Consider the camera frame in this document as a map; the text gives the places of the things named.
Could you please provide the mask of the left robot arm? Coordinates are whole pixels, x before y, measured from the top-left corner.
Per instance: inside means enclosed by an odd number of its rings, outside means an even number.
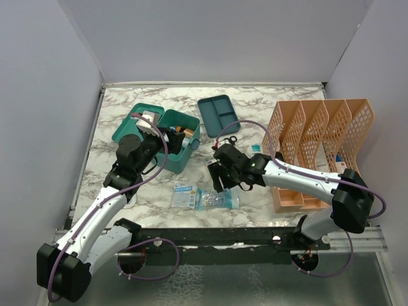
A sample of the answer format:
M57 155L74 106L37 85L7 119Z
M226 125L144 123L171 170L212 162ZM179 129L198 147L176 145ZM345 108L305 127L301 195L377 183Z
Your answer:
M119 140L116 161L93 204L55 244L43 244L38 250L37 283L47 289L50 302L61 298L78 301L95 272L116 252L139 248L141 236L130 227L115 225L106 234L102 232L146 183L142 173L156 154L180 152L184 133L163 127L153 127L153 131Z

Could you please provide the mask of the brown bottle orange cap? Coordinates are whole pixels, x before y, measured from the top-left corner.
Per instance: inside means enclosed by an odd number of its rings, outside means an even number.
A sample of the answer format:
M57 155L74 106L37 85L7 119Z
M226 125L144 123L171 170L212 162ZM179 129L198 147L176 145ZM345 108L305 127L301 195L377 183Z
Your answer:
M192 129L183 128L182 132L185 134L185 136L187 138L193 138L194 137L194 131Z

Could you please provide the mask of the blue cotton swab bag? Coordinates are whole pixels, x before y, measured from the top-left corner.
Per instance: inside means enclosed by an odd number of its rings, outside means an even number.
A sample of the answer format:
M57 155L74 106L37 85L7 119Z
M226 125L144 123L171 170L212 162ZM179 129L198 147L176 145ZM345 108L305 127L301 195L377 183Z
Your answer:
M225 189L222 192L215 190L198 189L198 201L196 208L198 210L208 210L214 208L240 208L240 190L236 187Z

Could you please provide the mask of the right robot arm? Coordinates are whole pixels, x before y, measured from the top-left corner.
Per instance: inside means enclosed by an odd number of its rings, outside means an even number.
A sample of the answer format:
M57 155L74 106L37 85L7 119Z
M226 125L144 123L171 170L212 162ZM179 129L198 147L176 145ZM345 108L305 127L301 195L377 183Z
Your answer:
M299 249L308 249L337 230L363 233L374 202L373 191L352 169L343 173L319 172L265 154L247 157L228 143L214 152L208 170L218 193L244 183L249 187L289 189L327 203L328 208L299 220L293 233L293 242Z

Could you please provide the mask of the white plastic bottle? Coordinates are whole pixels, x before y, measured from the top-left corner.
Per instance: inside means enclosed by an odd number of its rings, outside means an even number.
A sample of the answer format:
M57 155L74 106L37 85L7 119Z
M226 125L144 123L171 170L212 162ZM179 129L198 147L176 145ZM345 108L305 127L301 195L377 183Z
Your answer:
M190 140L191 140L190 138L185 137L182 141L182 147L187 148L190 144Z

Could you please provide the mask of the black handled scissors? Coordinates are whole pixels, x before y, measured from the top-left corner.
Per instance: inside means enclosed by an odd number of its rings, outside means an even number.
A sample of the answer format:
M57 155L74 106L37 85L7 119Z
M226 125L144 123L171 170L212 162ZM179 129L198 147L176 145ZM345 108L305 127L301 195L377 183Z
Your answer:
M237 137L233 135L233 136L225 138L224 140L226 140L231 145L235 145L237 142Z

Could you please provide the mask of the teal medicine box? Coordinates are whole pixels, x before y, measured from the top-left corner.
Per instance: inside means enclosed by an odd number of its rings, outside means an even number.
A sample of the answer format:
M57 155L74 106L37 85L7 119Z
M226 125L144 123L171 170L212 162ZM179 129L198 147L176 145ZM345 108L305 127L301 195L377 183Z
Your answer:
M165 170L173 173L182 173L188 160L190 159L193 149L190 144L193 140L200 140L200 120L186 113L182 113L173 109L165 110L161 106L154 106L145 103L137 103L131 111L126 115L120 126L112 135L112 140L118 143L119 140L128 134L137 135L140 140L143 140L143 135L136 126L136 119L131 118L132 113L143 113L144 111L151 111L159 114L159 122L157 127L170 128L180 126L185 129L193 131L193 135L189 140L188 146L183 146L178 154L170 154L165 165Z

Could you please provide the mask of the blue gauze dressing pack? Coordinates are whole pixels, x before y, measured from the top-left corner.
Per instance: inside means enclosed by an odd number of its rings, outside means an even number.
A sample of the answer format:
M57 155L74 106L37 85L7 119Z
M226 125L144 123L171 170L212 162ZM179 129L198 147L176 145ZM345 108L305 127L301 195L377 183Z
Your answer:
M196 206L197 192L198 188L195 185L185 183L175 184L173 187L171 207L194 209Z

